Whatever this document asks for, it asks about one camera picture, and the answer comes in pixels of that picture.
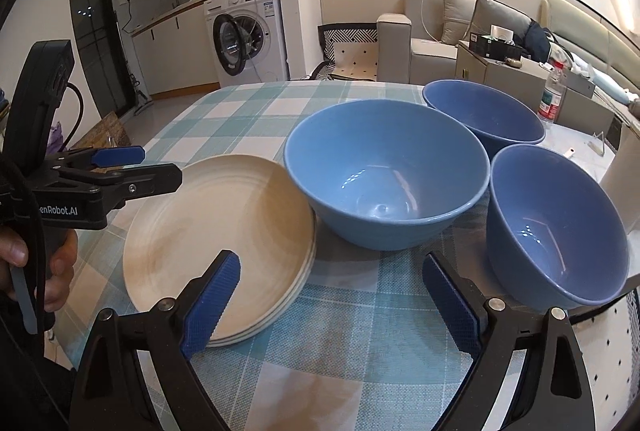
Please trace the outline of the person's left hand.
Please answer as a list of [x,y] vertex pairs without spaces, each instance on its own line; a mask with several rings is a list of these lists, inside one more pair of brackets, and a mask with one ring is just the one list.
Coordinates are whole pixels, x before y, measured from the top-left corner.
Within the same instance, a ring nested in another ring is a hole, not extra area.
[[[44,289],[44,310],[49,313],[60,310],[70,295],[70,284],[74,277],[74,265],[77,260],[78,237],[70,229],[65,241],[52,255],[49,267],[51,277]],[[10,299],[16,300],[10,266],[24,267],[28,260],[26,243],[12,229],[1,230],[1,291]]]

